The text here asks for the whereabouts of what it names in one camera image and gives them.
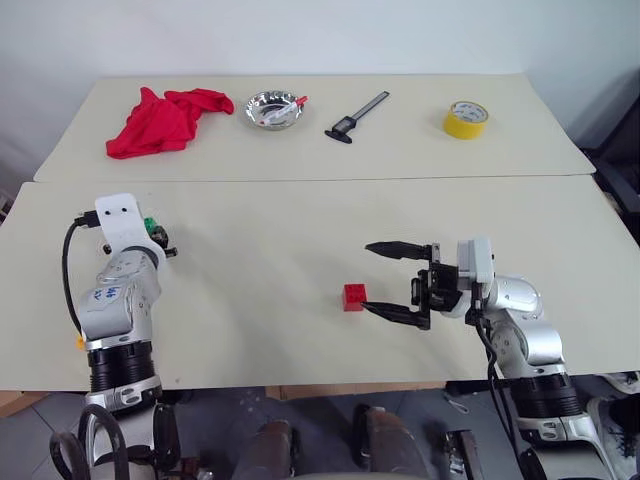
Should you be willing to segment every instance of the white wall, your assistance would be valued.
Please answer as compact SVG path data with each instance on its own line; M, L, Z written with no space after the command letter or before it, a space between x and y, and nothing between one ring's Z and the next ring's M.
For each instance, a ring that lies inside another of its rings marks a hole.
M594 146L638 94L639 5L4 0L0 188L32 177L107 75L525 71L571 138Z

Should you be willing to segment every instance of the green object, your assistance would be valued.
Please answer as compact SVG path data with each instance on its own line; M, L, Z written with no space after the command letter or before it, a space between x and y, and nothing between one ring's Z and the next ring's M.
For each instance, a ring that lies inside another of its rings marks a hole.
M144 228L147 229L147 233L149 235L151 235L151 232L156 227L156 225L156 221L153 219L153 217L147 217L144 219Z

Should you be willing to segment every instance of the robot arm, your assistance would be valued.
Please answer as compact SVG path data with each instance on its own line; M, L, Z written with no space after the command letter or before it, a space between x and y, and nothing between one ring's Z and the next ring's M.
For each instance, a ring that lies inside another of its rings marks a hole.
M126 478L155 479L156 471L180 459L175 415L171 406L159 403L162 386L151 359L151 310L161 292L158 271L177 251L167 248L169 239L161 226L151 220L147 225L132 195L101 197L95 205L95 212L85 218L91 219L88 226L102 227L104 250L111 258L96 286L78 303L91 389L78 434L84 452L76 452L76 457L86 461L91 478L121 478L117 472L128 470ZM69 308L73 318L72 303ZM52 440L52 445L52 458L62 474L66 465L60 443ZM126 460L129 451L136 462Z
M379 302L364 303L366 309L424 330L429 329L430 311L435 310L448 317L465 316L466 323L476 326L481 336L486 332L490 343L487 349L495 355L508 380L518 413L517 427L522 438L532 444L519 459L527 478L564 476L557 473L563 470L555 465L556 456L549 461L547 451L577 443L587 445L599 458L603 468L598 478L615 478L593 422L582 411L571 386L560 335L546 320L540 295L522 278L495 275L494 257L486 237L460 242L457 266L440 263L437 244L380 242L366 248L391 258L429 262L411 284L411 303L418 307L417 311ZM507 436L510 428L505 425ZM567 456L560 463L571 464L571 458ZM596 478L591 470L585 475Z

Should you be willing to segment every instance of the yellow tape roll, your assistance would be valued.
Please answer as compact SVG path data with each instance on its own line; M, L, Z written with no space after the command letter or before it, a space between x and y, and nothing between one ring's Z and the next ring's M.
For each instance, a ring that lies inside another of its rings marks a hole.
M471 140L480 135L489 120L489 112L473 102L456 102L444 119L444 131L452 137Z

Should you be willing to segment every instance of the wooden edge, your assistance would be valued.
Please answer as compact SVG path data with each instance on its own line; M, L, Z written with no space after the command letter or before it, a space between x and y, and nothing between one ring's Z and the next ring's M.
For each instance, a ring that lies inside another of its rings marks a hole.
M47 392L0 390L0 418L9 417L20 410L24 410L44 398L47 394Z
M393 383L342 383L327 385L273 385L265 387L265 395L276 400L353 395L404 390L428 390L444 388L446 382L393 382Z

